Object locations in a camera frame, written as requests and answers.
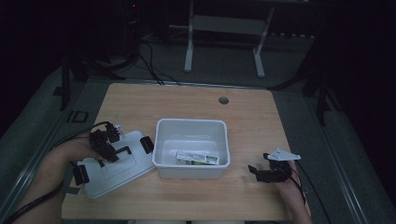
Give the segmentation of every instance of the white object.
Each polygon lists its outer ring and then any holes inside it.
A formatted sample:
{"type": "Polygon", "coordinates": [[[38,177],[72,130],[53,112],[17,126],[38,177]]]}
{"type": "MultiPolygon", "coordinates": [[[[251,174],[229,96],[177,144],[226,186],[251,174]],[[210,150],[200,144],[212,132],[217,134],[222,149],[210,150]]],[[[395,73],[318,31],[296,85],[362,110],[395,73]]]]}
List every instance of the white object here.
{"type": "Polygon", "coordinates": [[[220,178],[231,162],[226,124],[214,119],[160,119],[152,162],[162,178],[220,178]],[[218,157],[219,165],[177,164],[178,151],[218,157]]]}
{"type": "Polygon", "coordinates": [[[129,147],[132,154],[128,154],[126,150],[122,151],[117,154],[120,158],[118,161],[103,161],[104,167],[92,158],[78,162],[78,165],[85,165],[90,179],[89,183],[84,184],[88,198],[103,197],[155,168],[151,160],[152,153],[146,154],[140,143],[142,137],[144,135],[141,132],[133,131],[121,137],[120,141],[112,143],[111,146],[116,150],[129,147]]]}
{"type": "Polygon", "coordinates": [[[176,154],[177,164],[185,165],[219,165],[219,158],[209,155],[193,154],[186,151],[178,151],[176,154]]]}
{"type": "Polygon", "coordinates": [[[297,161],[300,158],[299,155],[292,154],[280,148],[277,148],[273,153],[268,155],[268,160],[272,161],[297,161]]]}

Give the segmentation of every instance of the hand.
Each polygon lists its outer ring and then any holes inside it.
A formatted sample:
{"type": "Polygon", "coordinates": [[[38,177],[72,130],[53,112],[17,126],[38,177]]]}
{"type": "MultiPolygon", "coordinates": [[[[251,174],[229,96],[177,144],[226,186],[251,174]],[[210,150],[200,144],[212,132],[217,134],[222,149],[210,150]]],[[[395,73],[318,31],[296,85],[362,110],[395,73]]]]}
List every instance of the hand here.
{"type": "MultiPolygon", "coordinates": [[[[292,169],[291,178],[293,178],[298,184],[300,184],[299,177],[295,173],[296,165],[293,161],[288,161],[288,163],[290,165],[290,168],[292,169]]],[[[291,211],[294,223],[312,223],[312,219],[305,208],[303,196],[296,184],[289,178],[283,183],[275,183],[275,186],[279,191],[279,194],[285,202],[286,206],[291,211]]]]}
{"type": "MultiPolygon", "coordinates": [[[[291,178],[300,184],[299,177],[294,172],[296,171],[296,165],[293,161],[288,161],[291,170],[291,178]]],[[[275,183],[280,196],[283,198],[285,203],[304,203],[302,195],[296,184],[289,178],[285,182],[275,183]]]]}
{"type": "Polygon", "coordinates": [[[90,146],[90,136],[83,133],[54,148],[51,153],[62,162],[82,161],[86,158],[102,160],[103,158],[90,146]]]}

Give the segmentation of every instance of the human arm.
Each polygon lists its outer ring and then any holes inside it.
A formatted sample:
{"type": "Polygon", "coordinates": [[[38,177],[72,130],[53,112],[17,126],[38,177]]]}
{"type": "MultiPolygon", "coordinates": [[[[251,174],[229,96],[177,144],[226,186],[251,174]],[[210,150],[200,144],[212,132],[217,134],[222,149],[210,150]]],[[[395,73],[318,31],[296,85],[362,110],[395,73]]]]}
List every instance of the human arm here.
{"type": "MultiPolygon", "coordinates": [[[[70,161],[85,158],[100,159],[90,147],[87,134],[80,135],[51,150],[40,163],[35,178],[23,196],[18,209],[55,190],[64,180],[64,173],[70,161]]],[[[13,223],[61,223],[62,194],[58,192],[13,223]]]]}
{"type": "MultiPolygon", "coordinates": [[[[294,162],[289,161],[289,165],[293,170],[291,172],[291,178],[295,181],[299,181],[296,171],[296,166],[294,162]]],[[[287,179],[285,182],[275,183],[280,196],[291,212],[292,219],[296,224],[311,224],[312,219],[309,216],[308,211],[305,208],[304,200],[300,190],[297,188],[296,184],[291,180],[287,179]]]]}

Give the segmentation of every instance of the white leg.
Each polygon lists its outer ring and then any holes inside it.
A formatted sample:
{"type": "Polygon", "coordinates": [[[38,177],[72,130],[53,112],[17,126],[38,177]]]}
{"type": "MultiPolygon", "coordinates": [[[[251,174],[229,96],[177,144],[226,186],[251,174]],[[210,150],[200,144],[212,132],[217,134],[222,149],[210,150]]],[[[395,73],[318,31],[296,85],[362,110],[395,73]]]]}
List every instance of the white leg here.
{"type": "Polygon", "coordinates": [[[192,31],[193,31],[193,19],[194,19],[194,2],[190,1],[190,19],[189,19],[189,45],[187,46],[186,62],[184,63],[184,71],[189,73],[192,68],[192,54],[193,54],[193,44],[192,44],[192,31]]]}
{"type": "Polygon", "coordinates": [[[267,20],[264,23],[264,26],[262,27],[262,35],[260,37],[260,42],[257,48],[253,49],[253,57],[254,57],[254,63],[256,64],[256,70],[257,70],[257,76],[258,77],[264,77],[264,69],[262,67],[262,56],[260,53],[262,52],[262,45],[264,44],[265,37],[267,37],[268,34],[268,28],[270,27],[271,19],[274,15],[274,7],[271,7],[268,11],[268,16],[267,20]]]}

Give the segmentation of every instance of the metal stand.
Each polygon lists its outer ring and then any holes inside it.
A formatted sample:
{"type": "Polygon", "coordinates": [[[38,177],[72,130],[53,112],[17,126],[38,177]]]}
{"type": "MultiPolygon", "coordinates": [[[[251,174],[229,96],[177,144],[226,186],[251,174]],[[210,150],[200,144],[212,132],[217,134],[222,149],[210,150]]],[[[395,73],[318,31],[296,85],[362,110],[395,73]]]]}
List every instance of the metal stand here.
{"type": "Polygon", "coordinates": [[[257,76],[264,77],[264,69],[262,67],[262,45],[265,37],[267,36],[268,28],[271,19],[274,15],[274,7],[268,10],[268,16],[265,21],[248,20],[248,19],[235,19],[223,17],[211,17],[194,15],[194,2],[190,1],[190,19],[189,19],[189,44],[187,46],[186,62],[184,64],[184,71],[189,73],[192,68],[192,54],[193,43],[192,35],[194,30],[213,31],[223,33],[235,33],[245,35],[260,35],[259,45],[253,49],[254,63],[256,64],[257,76]]]}

